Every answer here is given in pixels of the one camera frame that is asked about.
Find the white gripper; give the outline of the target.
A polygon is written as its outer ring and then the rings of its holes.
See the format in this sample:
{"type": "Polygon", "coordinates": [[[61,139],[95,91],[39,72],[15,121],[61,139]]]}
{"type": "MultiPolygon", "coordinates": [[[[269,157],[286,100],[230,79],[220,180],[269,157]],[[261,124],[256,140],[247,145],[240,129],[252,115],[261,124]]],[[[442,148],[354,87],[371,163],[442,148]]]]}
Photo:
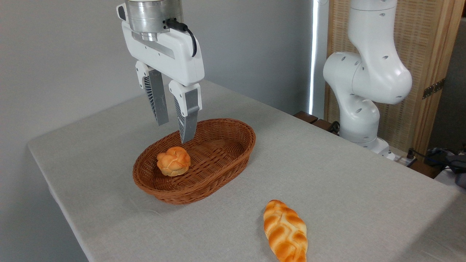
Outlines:
{"type": "Polygon", "coordinates": [[[196,38],[167,22],[183,22],[181,4],[121,4],[117,9],[130,54],[138,61],[135,69],[145,90],[156,122],[168,123],[162,74],[173,79],[169,90],[174,96],[181,142],[191,141],[202,110],[200,84],[205,77],[202,53],[196,38]]]}

